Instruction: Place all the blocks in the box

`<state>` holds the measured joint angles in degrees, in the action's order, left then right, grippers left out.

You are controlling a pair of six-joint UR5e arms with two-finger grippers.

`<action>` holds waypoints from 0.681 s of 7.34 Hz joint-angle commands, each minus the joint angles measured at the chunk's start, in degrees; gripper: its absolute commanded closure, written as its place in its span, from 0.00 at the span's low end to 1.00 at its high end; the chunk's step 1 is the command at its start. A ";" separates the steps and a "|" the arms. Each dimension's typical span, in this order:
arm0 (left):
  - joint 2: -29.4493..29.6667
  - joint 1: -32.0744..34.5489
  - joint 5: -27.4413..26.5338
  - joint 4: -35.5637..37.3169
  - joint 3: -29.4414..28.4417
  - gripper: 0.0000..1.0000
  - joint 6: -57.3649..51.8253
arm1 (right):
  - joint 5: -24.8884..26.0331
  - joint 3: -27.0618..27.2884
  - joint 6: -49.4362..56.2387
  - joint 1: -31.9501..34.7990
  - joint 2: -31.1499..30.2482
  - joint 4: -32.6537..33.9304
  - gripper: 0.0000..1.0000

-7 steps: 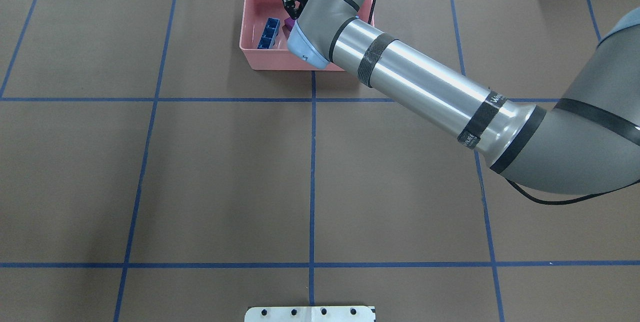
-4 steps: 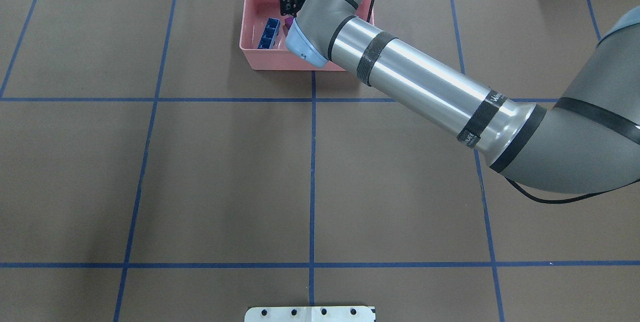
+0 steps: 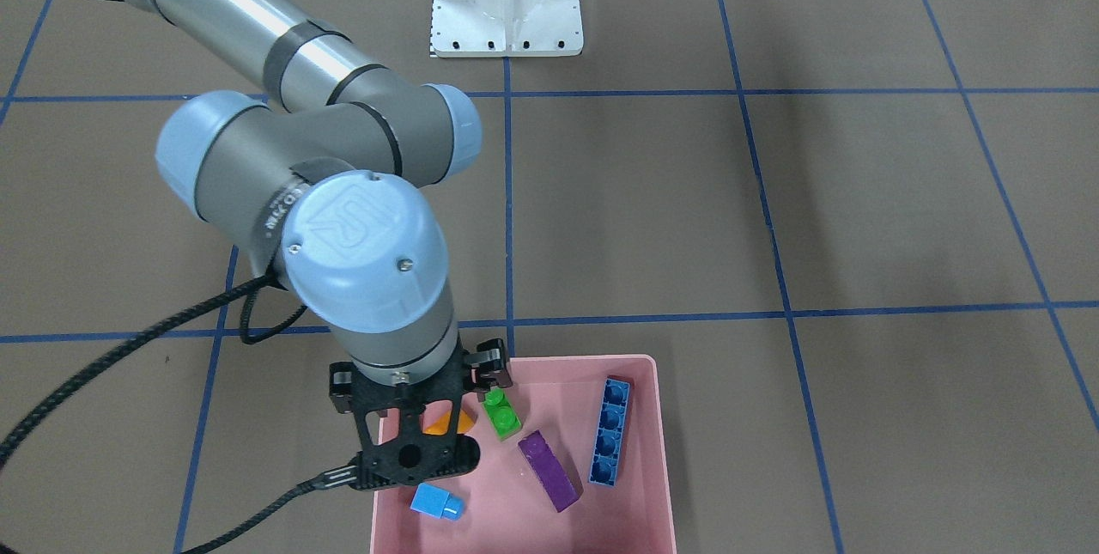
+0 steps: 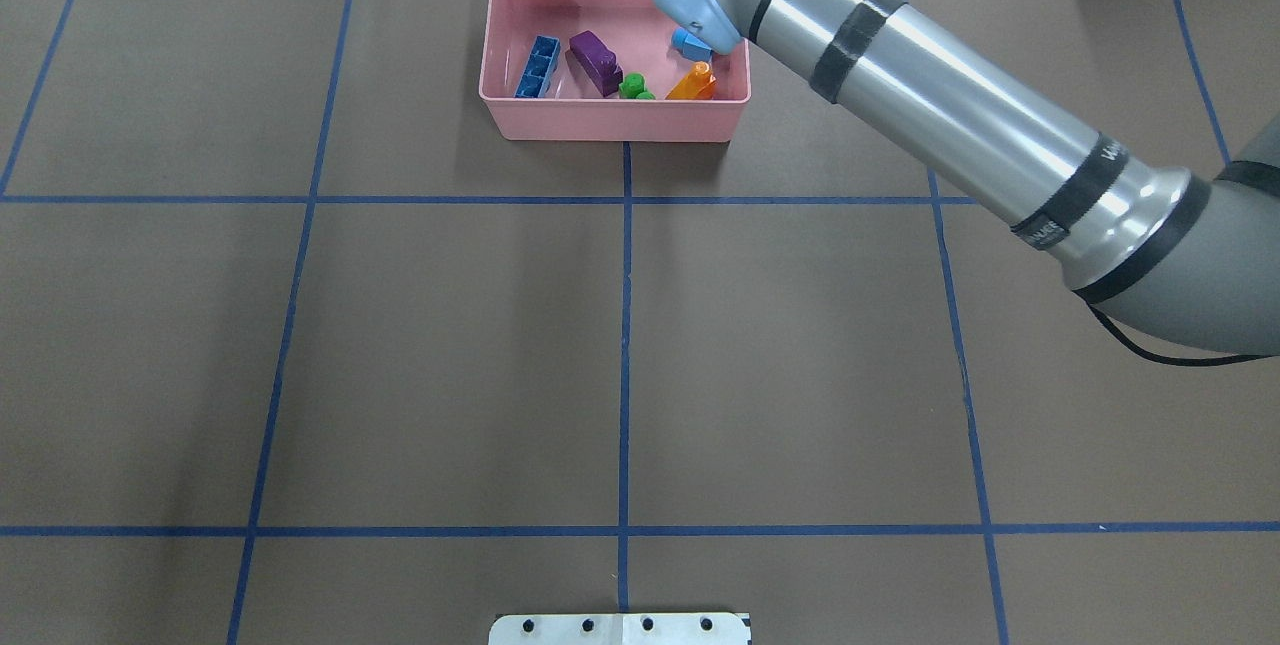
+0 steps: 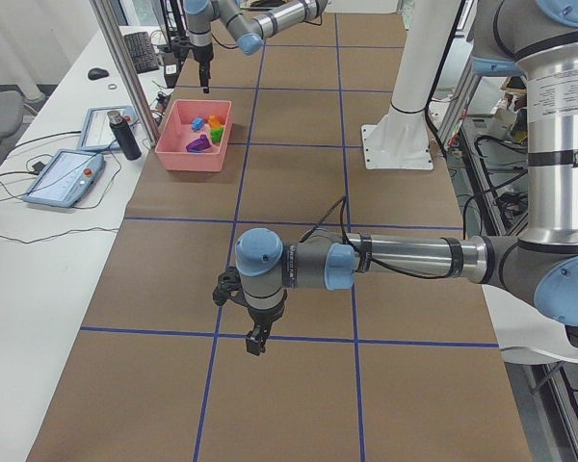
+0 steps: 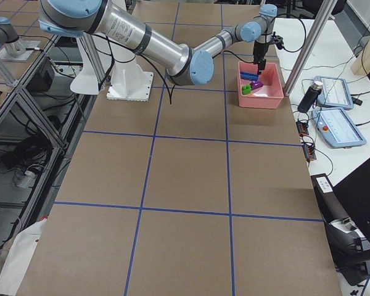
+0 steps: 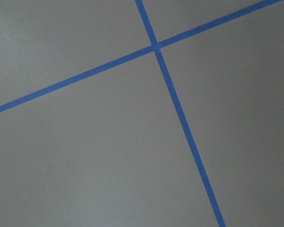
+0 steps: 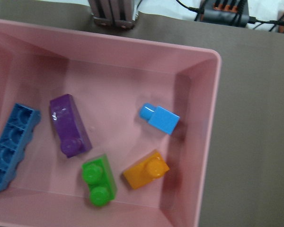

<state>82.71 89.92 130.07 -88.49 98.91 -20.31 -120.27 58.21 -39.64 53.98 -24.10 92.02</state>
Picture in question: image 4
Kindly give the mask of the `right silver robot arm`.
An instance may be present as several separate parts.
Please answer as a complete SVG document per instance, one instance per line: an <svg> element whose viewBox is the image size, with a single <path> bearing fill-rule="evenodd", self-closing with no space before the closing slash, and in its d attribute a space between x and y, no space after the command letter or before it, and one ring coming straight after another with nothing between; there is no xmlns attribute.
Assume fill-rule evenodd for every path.
<svg viewBox="0 0 1280 645"><path fill-rule="evenodd" d="M756 44L1059 262L1106 326L1279 349L1277 124L1212 180L1149 166L905 0L654 0L714 52Z"/></svg>

